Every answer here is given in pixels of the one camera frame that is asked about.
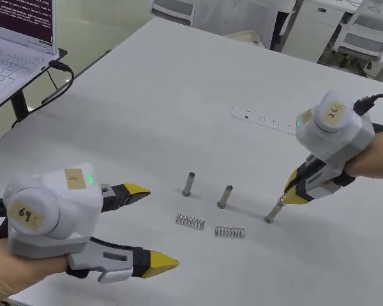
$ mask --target laptop screen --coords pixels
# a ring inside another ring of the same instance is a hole
[[[53,0],[0,0],[0,27],[52,43]]]

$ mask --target laptop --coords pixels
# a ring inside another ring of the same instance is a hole
[[[58,58],[56,0],[0,0],[0,104]]]

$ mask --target white cabinet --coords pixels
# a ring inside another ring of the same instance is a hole
[[[282,53],[318,62],[344,12],[304,1]]]

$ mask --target metal rod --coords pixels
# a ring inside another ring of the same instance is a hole
[[[186,186],[184,187],[184,190],[182,191],[182,195],[185,196],[186,198],[191,195],[190,191],[192,189],[192,185],[194,182],[194,176],[195,176],[194,172],[190,172],[189,176],[187,177]]]
[[[264,218],[264,220],[268,224],[272,224],[274,222],[274,219],[276,215],[281,211],[281,209],[285,206],[285,203],[282,200],[279,200],[278,203],[275,205],[275,207],[272,209],[272,211]]]
[[[230,193],[232,191],[232,186],[228,185],[223,193],[222,198],[220,201],[217,203],[217,206],[220,207],[221,209],[225,208],[225,205],[227,204],[227,200],[229,199]]]

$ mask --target laptop keyboard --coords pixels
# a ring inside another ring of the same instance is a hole
[[[0,49],[0,91],[20,77],[28,76],[33,68],[44,61],[43,57],[11,54]]]

